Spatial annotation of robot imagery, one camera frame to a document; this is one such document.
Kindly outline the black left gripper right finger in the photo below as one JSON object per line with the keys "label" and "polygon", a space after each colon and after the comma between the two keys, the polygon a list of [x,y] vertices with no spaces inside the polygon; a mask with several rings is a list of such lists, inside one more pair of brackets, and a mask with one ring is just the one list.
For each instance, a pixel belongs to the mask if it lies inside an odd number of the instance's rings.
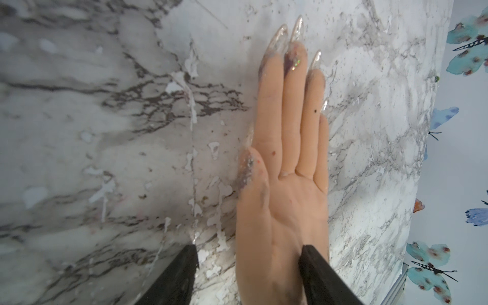
{"label": "black left gripper right finger", "polygon": [[363,305],[314,246],[302,247],[299,270],[308,305]]}

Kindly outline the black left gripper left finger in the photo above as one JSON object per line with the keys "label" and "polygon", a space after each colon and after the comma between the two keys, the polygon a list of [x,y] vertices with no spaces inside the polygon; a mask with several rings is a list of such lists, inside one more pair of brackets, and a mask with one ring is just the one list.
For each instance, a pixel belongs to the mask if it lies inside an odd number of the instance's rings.
{"label": "black left gripper left finger", "polygon": [[196,245],[185,245],[136,305],[189,305],[199,268]]}

